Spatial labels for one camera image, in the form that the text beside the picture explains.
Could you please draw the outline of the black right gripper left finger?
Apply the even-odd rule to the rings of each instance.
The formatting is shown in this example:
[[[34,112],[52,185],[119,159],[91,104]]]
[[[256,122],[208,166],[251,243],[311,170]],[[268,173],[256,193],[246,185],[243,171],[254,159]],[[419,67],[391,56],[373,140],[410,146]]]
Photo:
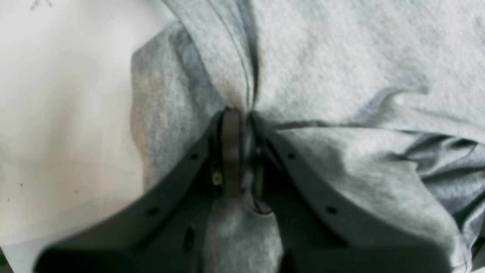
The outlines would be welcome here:
[[[241,197],[241,114],[218,112],[204,135],[147,194],[48,246],[36,273],[203,273],[213,204]]]

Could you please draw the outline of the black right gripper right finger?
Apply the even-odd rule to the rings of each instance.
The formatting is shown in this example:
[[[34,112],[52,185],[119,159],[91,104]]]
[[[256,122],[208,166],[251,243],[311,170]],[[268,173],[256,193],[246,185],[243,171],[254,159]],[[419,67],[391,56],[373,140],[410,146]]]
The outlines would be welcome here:
[[[264,170],[256,196],[274,212],[283,245],[279,273],[451,272],[440,247],[338,193],[257,114],[252,127]]]

